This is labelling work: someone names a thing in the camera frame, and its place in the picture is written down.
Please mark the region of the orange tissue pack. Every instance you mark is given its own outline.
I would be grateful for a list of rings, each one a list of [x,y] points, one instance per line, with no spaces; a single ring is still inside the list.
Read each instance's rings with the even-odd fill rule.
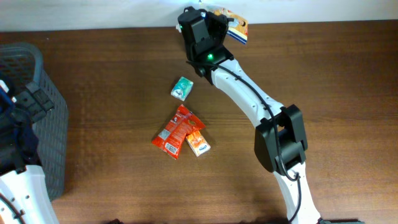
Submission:
[[[185,139],[197,157],[211,149],[211,146],[207,143],[206,139],[199,131],[192,132],[191,134],[187,135]]]

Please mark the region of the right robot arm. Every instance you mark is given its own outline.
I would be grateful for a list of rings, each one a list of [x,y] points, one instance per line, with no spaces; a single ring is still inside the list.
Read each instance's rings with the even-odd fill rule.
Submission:
[[[308,142],[302,112],[272,99],[245,74],[223,45],[231,21],[223,14],[186,7],[178,24],[187,62],[197,75],[228,95],[254,126],[255,155],[278,182],[288,222],[320,223],[306,177]]]

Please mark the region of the red snack bag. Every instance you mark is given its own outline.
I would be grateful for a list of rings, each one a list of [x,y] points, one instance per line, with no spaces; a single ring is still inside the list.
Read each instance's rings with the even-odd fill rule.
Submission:
[[[187,107],[180,105],[165,128],[152,140],[152,144],[178,159],[187,135],[205,128],[205,124]]]

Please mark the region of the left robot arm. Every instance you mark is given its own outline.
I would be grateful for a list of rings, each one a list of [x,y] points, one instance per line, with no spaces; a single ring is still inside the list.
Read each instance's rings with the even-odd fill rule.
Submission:
[[[34,120],[17,102],[15,85],[1,75],[1,219],[4,223],[58,223],[32,130]]]

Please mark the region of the teal tissue pack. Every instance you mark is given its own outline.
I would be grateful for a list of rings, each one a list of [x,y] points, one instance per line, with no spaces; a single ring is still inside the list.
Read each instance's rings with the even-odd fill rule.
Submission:
[[[193,88],[193,82],[185,77],[180,77],[172,88],[171,95],[179,100],[185,101]]]

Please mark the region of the cream snack bag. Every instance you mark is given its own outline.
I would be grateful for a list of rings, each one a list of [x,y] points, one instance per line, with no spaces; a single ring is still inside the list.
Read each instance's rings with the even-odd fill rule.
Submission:
[[[248,21],[224,7],[209,7],[215,15],[224,15],[228,19],[227,34],[242,44],[248,41]]]

